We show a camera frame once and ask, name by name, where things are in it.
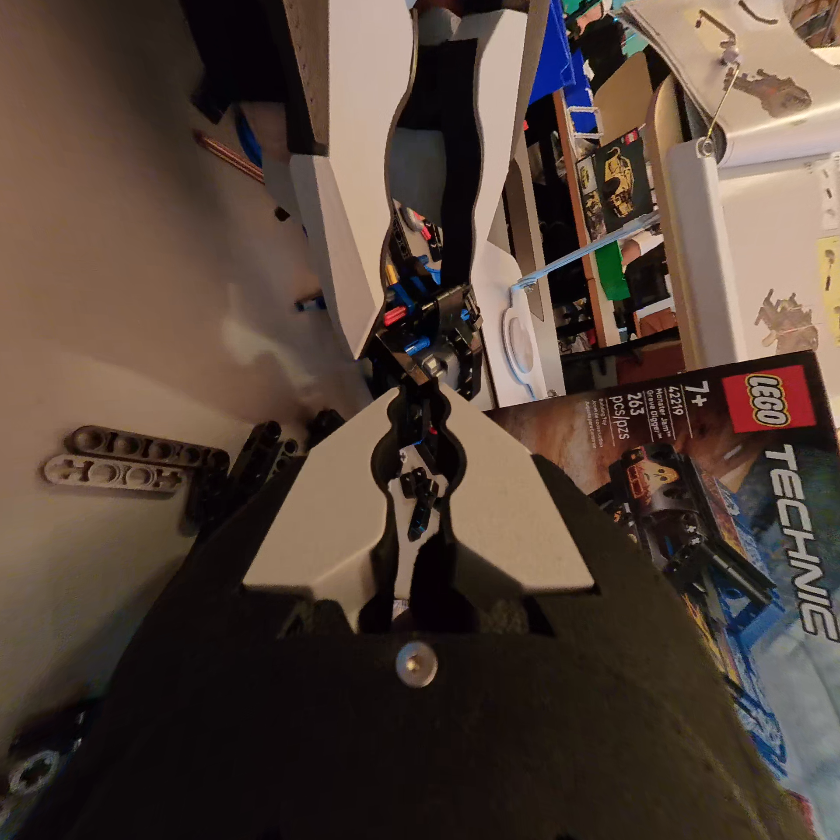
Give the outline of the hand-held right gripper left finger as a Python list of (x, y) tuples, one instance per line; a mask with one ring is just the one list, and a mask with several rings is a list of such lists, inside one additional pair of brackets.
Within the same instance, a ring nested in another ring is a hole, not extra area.
[(390, 483), (399, 476), (388, 391), (305, 459), (255, 555), (244, 587), (336, 602), (356, 632), (384, 632), (393, 618), (399, 542)]

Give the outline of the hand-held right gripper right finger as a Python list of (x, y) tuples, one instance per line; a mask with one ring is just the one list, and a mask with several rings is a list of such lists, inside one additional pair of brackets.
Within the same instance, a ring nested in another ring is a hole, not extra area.
[(448, 385), (436, 393), (436, 624), (590, 595), (592, 572), (529, 450)]

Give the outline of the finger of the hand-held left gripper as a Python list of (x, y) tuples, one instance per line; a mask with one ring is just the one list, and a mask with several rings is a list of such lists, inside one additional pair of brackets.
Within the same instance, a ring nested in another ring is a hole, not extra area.
[(326, 25), (326, 151), (292, 155), (290, 175), (332, 324), (358, 360), (384, 307), (386, 164), (416, 30), (401, 1), (327, 2)]
[(399, 117), (399, 202), (443, 229), (444, 289), (466, 287), (508, 177), (547, 2), (416, 2)]

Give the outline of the black grey motor assembly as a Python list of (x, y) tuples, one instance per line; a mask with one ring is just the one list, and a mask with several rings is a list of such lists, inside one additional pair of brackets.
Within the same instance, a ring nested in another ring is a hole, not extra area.
[(384, 255), (384, 304), (365, 345), (373, 398), (437, 380), (467, 401), (481, 389), (481, 316), (469, 283), (443, 281), (443, 232), (392, 200)]

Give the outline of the instruction booklet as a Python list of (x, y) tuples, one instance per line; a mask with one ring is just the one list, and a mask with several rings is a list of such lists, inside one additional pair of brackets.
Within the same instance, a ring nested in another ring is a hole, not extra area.
[(666, 154), (695, 362), (838, 362), (838, 67), (781, 2), (628, 2), (701, 119)]

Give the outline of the dark desk pad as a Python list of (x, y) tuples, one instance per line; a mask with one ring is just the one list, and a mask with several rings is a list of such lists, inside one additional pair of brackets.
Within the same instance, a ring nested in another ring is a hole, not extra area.
[[(539, 227), (537, 204), (533, 192), (529, 155), (524, 139), (511, 159), (505, 181), (504, 197), (507, 201), (507, 221), (511, 252), (523, 276), (545, 266), (543, 240)], [(533, 317), (554, 331), (554, 312), (547, 276), (527, 289), (529, 307)]]

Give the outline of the grey desk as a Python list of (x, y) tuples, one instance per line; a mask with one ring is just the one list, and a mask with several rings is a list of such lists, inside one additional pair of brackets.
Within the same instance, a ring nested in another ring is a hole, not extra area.
[(2, 2), (2, 763), (100, 695), (193, 539), (186, 494), (51, 485), (76, 428), (223, 448), (370, 397), (300, 226), (193, 138), (177, 2)]

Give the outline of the blue storage bin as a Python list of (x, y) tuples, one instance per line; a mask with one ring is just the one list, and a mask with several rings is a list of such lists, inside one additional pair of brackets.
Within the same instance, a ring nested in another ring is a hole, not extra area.
[(561, 89), (573, 90), (581, 80), (582, 71), (576, 68), (572, 57), (570, 37), (562, 1), (550, 1), (547, 24), (542, 37), (539, 63), (530, 92), (528, 105), (532, 105)]

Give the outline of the blue crate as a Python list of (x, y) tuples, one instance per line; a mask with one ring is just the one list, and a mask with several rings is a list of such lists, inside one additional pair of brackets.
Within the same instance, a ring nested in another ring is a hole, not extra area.
[(577, 134), (596, 135), (599, 128), (593, 111), (592, 88), (585, 73), (585, 58), (578, 49), (571, 54), (571, 68), (573, 81), (564, 87), (563, 95), (574, 131)]

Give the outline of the black straight beam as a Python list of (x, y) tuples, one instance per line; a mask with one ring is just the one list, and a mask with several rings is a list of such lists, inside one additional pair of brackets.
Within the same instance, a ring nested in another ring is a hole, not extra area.
[(244, 465), (239, 477), (239, 489), (244, 499), (253, 498), (259, 490), (294, 462), (309, 454), (306, 445), (294, 437), (281, 438), (276, 446), (247, 444), (240, 453)]
[(213, 450), (192, 476), (184, 510), (187, 534), (208, 535), (242, 508), (268, 480), (280, 453), (277, 421), (256, 425), (234, 462)]

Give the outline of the black angled connector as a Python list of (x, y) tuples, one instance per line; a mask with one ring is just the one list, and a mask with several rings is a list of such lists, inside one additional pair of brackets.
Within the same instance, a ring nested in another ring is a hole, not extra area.
[(439, 484), (425, 468), (417, 467), (400, 476), (400, 486), (404, 498), (414, 501), (407, 537), (415, 542), (424, 536), (429, 526), (438, 500)]

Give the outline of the dark printed box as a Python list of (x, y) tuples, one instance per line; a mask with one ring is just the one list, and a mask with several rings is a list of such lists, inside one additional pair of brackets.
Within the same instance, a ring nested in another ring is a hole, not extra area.
[(591, 241), (603, 239), (656, 209), (644, 140), (638, 131), (578, 161), (576, 173)]

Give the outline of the toy truck box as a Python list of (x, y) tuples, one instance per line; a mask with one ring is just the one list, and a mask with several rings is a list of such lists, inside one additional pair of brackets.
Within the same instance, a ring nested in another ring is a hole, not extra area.
[(814, 351), (495, 408), (678, 592), (752, 745), (839, 836), (839, 461)]

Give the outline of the white rounded board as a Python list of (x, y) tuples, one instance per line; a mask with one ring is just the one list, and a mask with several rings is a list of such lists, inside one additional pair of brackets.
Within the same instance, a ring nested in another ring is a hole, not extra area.
[[(521, 276), (522, 272), (512, 255), (489, 242), (481, 246), (474, 262), (472, 280), (483, 318), (481, 337), (497, 407), (535, 401), (529, 389), (514, 376), (501, 338), (502, 313), (510, 305), (509, 288), (520, 280)], [(549, 396), (563, 396), (566, 386), (556, 328), (551, 332), (548, 326), (536, 320), (531, 312), (530, 317), (536, 333)]]

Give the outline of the green sheet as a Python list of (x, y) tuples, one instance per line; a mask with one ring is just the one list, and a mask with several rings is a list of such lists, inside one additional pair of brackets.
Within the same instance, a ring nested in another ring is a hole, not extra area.
[(598, 248), (594, 252), (594, 260), (605, 298), (609, 301), (630, 299), (632, 295), (625, 279), (623, 257), (618, 242)]

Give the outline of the light grey thin beam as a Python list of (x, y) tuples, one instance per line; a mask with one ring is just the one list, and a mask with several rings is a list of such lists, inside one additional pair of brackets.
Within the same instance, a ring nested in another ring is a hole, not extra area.
[(47, 484), (97, 495), (177, 497), (191, 485), (187, 470), (95, 455), (55, 455), (38, 474)]

